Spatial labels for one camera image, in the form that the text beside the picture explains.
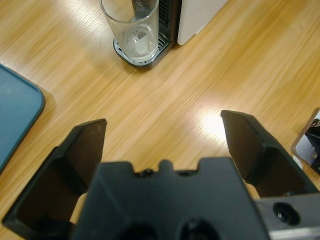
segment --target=screw hole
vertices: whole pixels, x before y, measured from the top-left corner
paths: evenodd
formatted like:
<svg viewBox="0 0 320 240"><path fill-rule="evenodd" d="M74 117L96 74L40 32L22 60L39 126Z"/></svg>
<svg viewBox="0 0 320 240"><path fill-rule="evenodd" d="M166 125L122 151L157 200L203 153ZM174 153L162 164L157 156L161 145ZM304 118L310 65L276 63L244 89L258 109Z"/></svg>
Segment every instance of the screw hole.
<svg viewBox="0 0 320 240"><path fill-rule="evenodd" d="M219 240L218 233L206 221L191 219L184 224L180 240Z"/></svg>
<svg viewBox="0 0 320 240"><path fill-rule="evenodd" d="M197 171L176 171L178 175L181 177L190 177L192 175L195 175Z"/></svg>
<svg viewBox="0 0 320 240"><path fill-rule="evenodd" d="M135 173L135 176L138 178L147 178L147 177L151 177L155 172L152 169L146 169L142 172L137 172Z"/></svg>
<svg viewBox="0 0 320 240"><path fill-rule="evenodd" d="M294 226L300 223L298 212L290 204L277 202L273 205L273 212L285 224Z"/></svg>

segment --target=white object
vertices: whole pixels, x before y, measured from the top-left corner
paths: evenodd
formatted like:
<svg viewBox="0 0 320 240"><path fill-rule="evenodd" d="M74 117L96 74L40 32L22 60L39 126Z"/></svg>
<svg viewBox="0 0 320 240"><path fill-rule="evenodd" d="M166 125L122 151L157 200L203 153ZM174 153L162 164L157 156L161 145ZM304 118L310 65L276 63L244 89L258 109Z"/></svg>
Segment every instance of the white object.
<svg viewBox="0 0 320 240"><path fill-rule="evenodd" d="M177 43L185 44L217 14L228 0L182 0Z"/></svg>
<svg viewBox="0 0 320 240"><path fill-rule="evenodd" d="M303 169L302 163L300 162L299 158L297 158L295 155L293 155L292 158L293 158L293 161L295 161L296 164L298 164L298 166L299 166L301 169Z"/></svg>

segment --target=black object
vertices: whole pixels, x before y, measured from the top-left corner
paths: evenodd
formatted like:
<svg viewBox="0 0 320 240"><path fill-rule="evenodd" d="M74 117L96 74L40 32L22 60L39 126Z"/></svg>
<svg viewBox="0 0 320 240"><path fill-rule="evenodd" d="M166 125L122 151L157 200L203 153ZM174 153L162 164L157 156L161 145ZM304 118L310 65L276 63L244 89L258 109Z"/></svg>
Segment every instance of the black object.
<svg viewBox="0 0 320 240"><path fill-rule="evenodd" d="M253 116L221 116L240 175L268 198L250 198L229 157L203 158L197 170L174 171L163 160L158 172L135 173L128 162L100 163L95 171L106 127L101 119L75 127L52 151L2 223L28 240L320 237L316 187ZM74 226L70 216L89 185Z"/></svg>
<svg viewBox="0 0 320 240"><path fill-rule="evenodd" d="M147 61L133 61L127 58L114 39L113 47L117 55L135 68L143 70L153 68L177 43L181 4L182 0L159 0L159 37L158 51L155 56ZM137 6L148 5L148 0L132 0L132 5L133 10L137 13L139 9Z"/></svg>
<svg viewBox="0 0 320 240"><path fill-rule="evenodd" d="M25 239L67 239L78 198L101 161L106 124L100 119L74 127L23 189L3 225Z"/></svg>
<svg viewBox="0 0 320 240"><path fill-rule="evenodd" d="M313 120L311 126L306 131L305 136L308 138L316 153L311 168L320 175L320 119Z"/></svg>
<svg viewBox="0 0 320 240"><path fill-rule="evenodd" d="M232 159L260 197L317 193L317 188L280 143L251 115L221 112Z"/></svg>

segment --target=drinking glass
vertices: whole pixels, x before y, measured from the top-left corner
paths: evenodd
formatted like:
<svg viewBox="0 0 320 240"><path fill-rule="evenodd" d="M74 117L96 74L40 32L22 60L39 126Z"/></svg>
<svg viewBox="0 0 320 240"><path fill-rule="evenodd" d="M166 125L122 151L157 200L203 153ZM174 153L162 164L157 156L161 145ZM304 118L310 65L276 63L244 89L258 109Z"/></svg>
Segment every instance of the drinking glass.
<svg viewBox="0 0 320 240"><path fill-rule="evenodd" d="M157 53L159 0L100 0L100 6L128 59L143 62Z"/></svg>

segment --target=black vent grille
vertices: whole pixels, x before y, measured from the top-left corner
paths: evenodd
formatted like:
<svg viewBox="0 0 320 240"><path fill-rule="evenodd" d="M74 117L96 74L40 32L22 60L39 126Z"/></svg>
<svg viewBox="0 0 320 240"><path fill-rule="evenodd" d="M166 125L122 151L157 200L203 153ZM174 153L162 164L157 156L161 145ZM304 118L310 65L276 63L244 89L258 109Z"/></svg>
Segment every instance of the black vent grille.
<svg viewBox="0 0 320 240"><path fill-rule="evenodd" d="M168 3L169 0L160 0L159 1L159 21L168 26Z"/></svg>
<svg viewBox="0 0 320 240"><path fill-rule="evenodd" d="M162 49L165 45L166 45L165 40L159 35L158 48L159 48L159 49Z"/></svg>

